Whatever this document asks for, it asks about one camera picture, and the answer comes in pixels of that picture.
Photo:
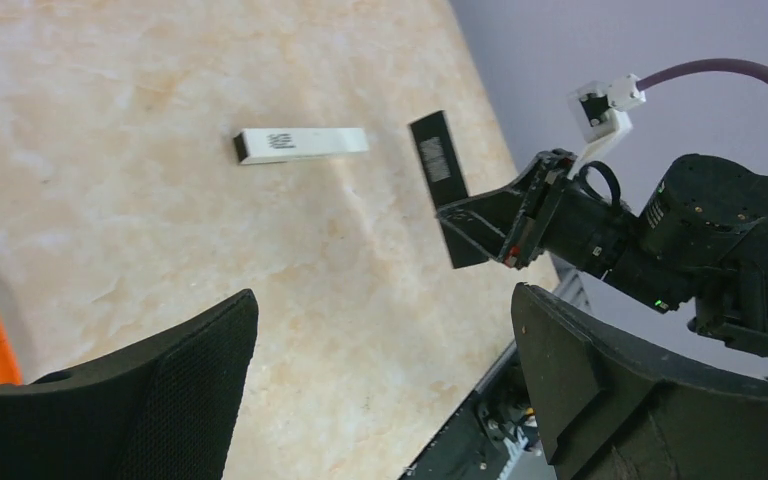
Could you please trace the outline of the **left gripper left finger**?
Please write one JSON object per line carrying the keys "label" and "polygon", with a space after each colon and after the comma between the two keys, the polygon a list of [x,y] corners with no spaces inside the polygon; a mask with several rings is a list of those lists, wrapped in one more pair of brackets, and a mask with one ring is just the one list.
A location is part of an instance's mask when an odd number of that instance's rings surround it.
{"label": "left gripper left finger", "polygon": [[27,385],[0,385],[0,479],[219,479],[258,333],[244,289]]}

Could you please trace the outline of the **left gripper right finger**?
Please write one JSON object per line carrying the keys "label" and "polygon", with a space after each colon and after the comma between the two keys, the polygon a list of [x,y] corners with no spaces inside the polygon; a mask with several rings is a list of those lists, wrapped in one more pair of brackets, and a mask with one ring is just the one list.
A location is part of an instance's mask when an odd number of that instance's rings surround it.
{"label": "left gripper right finger", "polygon": [[511,319],[560,479],[768,479],[768,381],[626,333],[520,283]]}

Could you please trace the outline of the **white remote control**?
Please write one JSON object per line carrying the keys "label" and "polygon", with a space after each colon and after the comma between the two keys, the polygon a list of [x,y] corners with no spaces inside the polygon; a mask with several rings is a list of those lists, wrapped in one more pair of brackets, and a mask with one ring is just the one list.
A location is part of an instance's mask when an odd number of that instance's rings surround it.
{"label": "white remote control", "polygon": [[364,153],[369,144],[362,128],[246,128],[234,138],[240,165],[287,163]]}

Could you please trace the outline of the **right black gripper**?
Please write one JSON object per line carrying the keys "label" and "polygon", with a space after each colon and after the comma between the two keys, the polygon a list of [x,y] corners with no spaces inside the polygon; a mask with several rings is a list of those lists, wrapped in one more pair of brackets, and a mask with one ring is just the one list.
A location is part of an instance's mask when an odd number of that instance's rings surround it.
{"label": "right black gripper", "polygon": [[604,278],[631,243],[634,215],[607,164],[588,162],[564,178],[576,160],[567,150],[542,151],[505,186],[437,202],[450,263],[521,269],[549,252]]}

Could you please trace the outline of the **black remote control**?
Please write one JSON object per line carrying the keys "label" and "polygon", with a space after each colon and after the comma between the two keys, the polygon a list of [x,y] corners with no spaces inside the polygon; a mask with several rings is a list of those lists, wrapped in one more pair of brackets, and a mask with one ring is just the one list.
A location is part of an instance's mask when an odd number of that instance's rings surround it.
{"label": "black remote control", "polygon": [[[466,199],[464,180],[445,112],[438,110],[409,124],[434,209]],[[454,269],[479,265],[488,258],[457,232],[439,220],[450,263]]]}

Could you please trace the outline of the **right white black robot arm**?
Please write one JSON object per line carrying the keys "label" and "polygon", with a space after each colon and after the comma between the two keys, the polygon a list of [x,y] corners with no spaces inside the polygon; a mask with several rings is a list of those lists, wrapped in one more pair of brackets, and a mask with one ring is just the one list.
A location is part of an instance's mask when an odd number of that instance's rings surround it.
{"label": "right white black robot arm", "polygon": [[686,154],[634,213],[606,163],[573,163],[544,151],[503,187],[438,203],[455,266],[551,253],[657,312],[693,302],[692,332],[768,357],[768,176]]}

